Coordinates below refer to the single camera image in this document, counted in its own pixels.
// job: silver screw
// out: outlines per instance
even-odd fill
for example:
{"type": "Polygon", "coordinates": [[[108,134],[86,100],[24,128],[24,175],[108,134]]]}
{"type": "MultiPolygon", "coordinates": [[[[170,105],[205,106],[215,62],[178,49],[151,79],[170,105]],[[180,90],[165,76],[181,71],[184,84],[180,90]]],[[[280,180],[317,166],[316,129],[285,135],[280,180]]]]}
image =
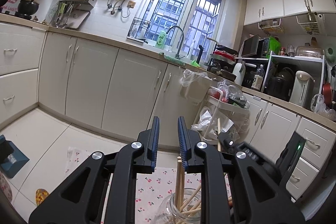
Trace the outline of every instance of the silver screw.
{"type": "Polygon", "coordinates": [[[99,160],[102,156],[103,156],[103,154],[100,153],[100,152],[95,152],[95,153],[92,154],[92,158],[94,160],[99,160]]]}
{"type": "Polygon", "coordinates": [[[132,146],[134,149],[137,149],[137,148],[142,147],[142,143],[140,143],[140,142],[134,142],[134,143],[132,143],[131,146],[132,146]]]}
{"type": "Polygon", "coordinates": [[[204,149],[204,148],[207,148],[207,143],[205,143],[205,142],[199,142],[198,144],[197,144],[197,147],[198,148],[200,148],[200,149],[204,149]]]}
{"type": "Polygon", "coordinates": [[[238,152],[236,153],[236,156],[237,156],[237,158],[239,158],[239,159],[244,159],[244,158],[246,158],[246,154],[245,154],[245,152],[243,152],[243,151],[238,151],[238,152]]]}

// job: white kettle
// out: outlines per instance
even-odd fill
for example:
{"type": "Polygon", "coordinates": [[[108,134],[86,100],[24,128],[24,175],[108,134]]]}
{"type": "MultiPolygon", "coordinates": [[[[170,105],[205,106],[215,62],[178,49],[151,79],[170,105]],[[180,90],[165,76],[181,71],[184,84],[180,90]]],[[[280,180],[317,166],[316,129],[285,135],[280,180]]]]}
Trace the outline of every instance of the white kettle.
{"type": "Polygon", "coordinates": [[[236,76],[235,83],[238,85],[242,85],[244,75],[245,75],[245,61],[239,61],[241,63],[237,63],[233,69],[233,74],[236,76]]]}

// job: silver handle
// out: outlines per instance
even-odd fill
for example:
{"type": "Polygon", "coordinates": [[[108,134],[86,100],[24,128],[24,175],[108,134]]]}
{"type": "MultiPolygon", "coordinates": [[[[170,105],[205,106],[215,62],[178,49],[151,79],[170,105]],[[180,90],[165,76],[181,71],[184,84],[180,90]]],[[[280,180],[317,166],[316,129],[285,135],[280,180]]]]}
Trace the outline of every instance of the silver handle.
{"type": "Polygon", "coordinates": [[[306,0],[303,0],[303,1],[304,1],[305,6],[308,8],[307,1],[306,0]]]}
{"type": "Polygon", "coordinates": [[[77,48],[75,49],[75,53],[73,54],[73,64],[75,64],[75,57],[76,57],[76,53],[78,51],[79,46],[77,46],[77,48]]]}
{"type": "Polygon", "coordinates": [[[260,117],[260,114],[261,114],[262,111],[263,111],[263,109],[260,108],[260,110],[259,110],[259,112],[258,112],[258,115],[257,115],[256,118],[255,118],[254,125],[257,124],[257,122],[258,122],[258,120],[259,120],[259,117],[260,117]]]}
{"type": "Polygon", "coordinates": [[[170,78],[171,78],[171,73],[169,74],[169,78],[168,78],[168,81],[167,81],[167,85],[166,85],[165,90],[164,90],[163,92],[166,92],[167,87],[169,86],[170,78]]]}
{"type": "Polygon", "coordinates": [[[158,85],[158,82],[159,82],[159,79],[160,79],[160,75],[161,75],[161,70],[160,70],[160,72],[159,72],[159,76],[157,77],[157,80],[156,80],[156,84],[155,84],[154,89],[156,89],[156,86],[158,85]]]}
{"type": "Polygon", "coordinates": [[[71,46],[72,46],[72,44],[69,46],[69,49],[68,49],[68,51],[67,51],[67,56],[66,56],[66,61],[67,61],[67,63],[68,63],[68,55],[69,55],[69,51],[70,51],[71,46]]]}
{"type": "Polygon", "coordinates": [[[2,99],[2,101],[3,101],[3,102],[6,102],[6,101],[8,101],[8,100],[14,99],[14,97],[15,97],[15,95],[13,95],[13,96],[11,96],[11,97],[9,97],[9,98],[7,98],[7,99],[2,99]]]}
{"type": "Polygon", "coordinates": [[[5,53],[5,52],[16,52],[17,51],[17,48],[11,48],[11,49],[9,49],[9,50],[7,50],[7,49],[4,49],[3,50],[3,52],[5,53]]]}
{"type": "Polygon", "coordinates": [[[297,182],[300,181],[300,179],[299,179],[299,178],[296,178],[293,174],[291,174],[291,177],[294,178],[294,179],[296,179],[297,182]]]}
{"type": "Polygon", "coordinates": [[[268,115],[268,112],[269,111],[266,111],[266,115],[263,117],[262,121],[261,121],[261,126],[260,126],[260,129],[263,128],[264,124],[265,124],[265,121],[266,121],[266,118],[267,118],[267,115],[268,115]]]}
{"type": "Polygon", "coordinates": [[[310,142],[312,145],[315,145],[317,148],[320,148],[320,147],[321,147],[320,145],[316,144],[314,141],[312,141],[312,140],[310,140],[310,139],[308,139],[308,138],[306,138],[306,141],[307,141],[307,142],[310,142]]]}

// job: green dish soap bottle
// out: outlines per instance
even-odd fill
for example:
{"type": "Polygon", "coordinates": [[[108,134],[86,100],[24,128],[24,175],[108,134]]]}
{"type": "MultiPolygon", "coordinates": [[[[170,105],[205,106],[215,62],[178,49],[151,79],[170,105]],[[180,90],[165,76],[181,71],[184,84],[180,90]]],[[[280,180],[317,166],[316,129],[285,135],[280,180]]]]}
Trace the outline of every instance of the green dish soap bottle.
{"type": "Polygon", "coordinates": [[[163,47],[165,46],[166,38],[167,38],[166,32],[161,31],[160,34],[159,34],[159,37],[157,38],[155,47],[163,49],[163,47]]]}

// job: power outlet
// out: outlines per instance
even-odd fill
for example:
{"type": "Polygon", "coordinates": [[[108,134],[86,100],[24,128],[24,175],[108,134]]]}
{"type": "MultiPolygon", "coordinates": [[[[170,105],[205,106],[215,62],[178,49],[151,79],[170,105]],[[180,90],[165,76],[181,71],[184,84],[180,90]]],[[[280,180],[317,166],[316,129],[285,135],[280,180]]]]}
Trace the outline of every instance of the power outlet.
{"type": "Polygon", "coordinates": [[[130,1],[128,2],[128,4],[127,4],[127,7],[128,7],[128,8],[134,8],[134,7],[135,7],[135,4],[136,4],[136,2],[130,0],[130,1]]]}

